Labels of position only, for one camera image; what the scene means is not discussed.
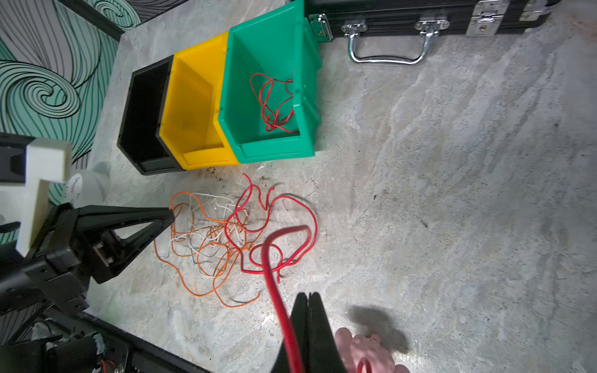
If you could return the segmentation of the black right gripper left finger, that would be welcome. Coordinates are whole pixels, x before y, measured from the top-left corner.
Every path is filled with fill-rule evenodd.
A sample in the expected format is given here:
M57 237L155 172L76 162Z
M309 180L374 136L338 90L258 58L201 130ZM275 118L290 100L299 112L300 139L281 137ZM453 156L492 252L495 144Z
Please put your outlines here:
M305 355L308 298L305 293L295 297L292 312L282 309L283 342L271 369L272 372L307 372Z

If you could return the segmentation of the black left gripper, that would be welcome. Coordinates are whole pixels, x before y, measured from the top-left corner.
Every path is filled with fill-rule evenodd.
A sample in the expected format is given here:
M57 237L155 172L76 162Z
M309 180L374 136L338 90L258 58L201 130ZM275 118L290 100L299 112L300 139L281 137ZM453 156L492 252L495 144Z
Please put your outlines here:
M116 278L174 219L169 208L52 208L25 257L14 242L1 246L1 314L39 302L70 314L86 309L90 281ZM124 239L116 233L136 225L146 226Z

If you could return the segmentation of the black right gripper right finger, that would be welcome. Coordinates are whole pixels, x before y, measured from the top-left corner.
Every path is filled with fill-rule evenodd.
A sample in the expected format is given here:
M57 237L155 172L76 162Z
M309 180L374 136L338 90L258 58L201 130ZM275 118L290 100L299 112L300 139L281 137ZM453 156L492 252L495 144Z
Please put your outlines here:
M311 293L308 299L307 337L308 372L346 372L322 298L317 292Z

